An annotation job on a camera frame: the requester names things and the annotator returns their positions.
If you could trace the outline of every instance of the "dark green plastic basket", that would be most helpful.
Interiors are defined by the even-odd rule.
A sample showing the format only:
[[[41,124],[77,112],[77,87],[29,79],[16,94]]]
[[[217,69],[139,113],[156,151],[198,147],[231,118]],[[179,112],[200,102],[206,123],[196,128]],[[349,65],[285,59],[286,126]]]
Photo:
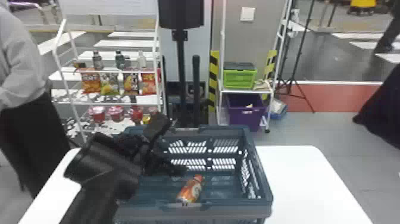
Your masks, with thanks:
[[[141,131],[128,127],[124,132]],[[273,196],[247,127],[204,126],[164,136],[158,143],[172,163],[187,166],[186,175],[142,177],[136,195],[120,204],[115,223],[263,223],[271,215]],[[205,178],[200,198],[188,205],[176,203],[195,174]]]

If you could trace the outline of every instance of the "red cup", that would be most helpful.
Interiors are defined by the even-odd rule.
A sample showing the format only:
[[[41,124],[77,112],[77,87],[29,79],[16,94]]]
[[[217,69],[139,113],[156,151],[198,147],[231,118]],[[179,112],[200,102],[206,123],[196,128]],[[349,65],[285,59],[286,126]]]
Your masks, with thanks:
[[[103,106],[95,106],[89,108],[89,114],[96,123],[103,123],[105,120],[105,108]]]
[[[124,108],[122,106],[115,105],[110,107],[108,114],[114,122],[122,122],[124,120]]]
[[[142,120],[142,118],[143,118],[143,111],[142,110],[134,110],[134,109],[131,109],[130,111],[129,111],[129,115],[130,115],[130,119],[133,121],[133,122],[140,122],[141,120]]]

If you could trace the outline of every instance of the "gray sleeve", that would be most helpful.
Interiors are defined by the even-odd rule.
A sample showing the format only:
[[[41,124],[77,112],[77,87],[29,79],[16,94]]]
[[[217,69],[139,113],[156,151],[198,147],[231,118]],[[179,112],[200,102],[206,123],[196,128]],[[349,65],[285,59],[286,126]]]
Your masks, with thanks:
[[[23,23],[0,10],[0,43],[10,73],[0,86],[0,111],[18,107],[45,85],[39,50]]]

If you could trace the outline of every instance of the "dark clothing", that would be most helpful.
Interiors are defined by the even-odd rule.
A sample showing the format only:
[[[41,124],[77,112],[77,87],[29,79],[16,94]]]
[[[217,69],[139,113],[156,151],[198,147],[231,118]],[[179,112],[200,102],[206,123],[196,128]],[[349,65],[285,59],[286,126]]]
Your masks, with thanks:
[[[35,198],[70,149],[47,93],[1,111],[0,148]]]
[[[353,121],[400,148],[400,64],[363,105]]]
[[[378,41],[378,48],[391,46],[396,37],[400,34],[400,0],[391,0],[387,3],[393,15],[393,20],[386,28],[382,38]]]
[[[387,6],[390,9],[390,13],[396,18],[400,17],[400,5],[399,5],[399,0],[390,0],[387,3]]]
[[[378,46],[391,46],[396,37],[400,34],[400,17],[394,17],[387,27],[385,33],[378,41]]]

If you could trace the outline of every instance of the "black pants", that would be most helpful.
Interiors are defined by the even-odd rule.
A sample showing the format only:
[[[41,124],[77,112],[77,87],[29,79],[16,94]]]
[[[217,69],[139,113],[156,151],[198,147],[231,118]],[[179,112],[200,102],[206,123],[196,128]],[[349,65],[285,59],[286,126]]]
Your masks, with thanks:
[[[400,17],[394,17],[387,27],[382,38],[378,41],[378,47],[390,46],[400,34]]]
[[[0,148],[35,198],[70,149],[48,94],[1,112]]]

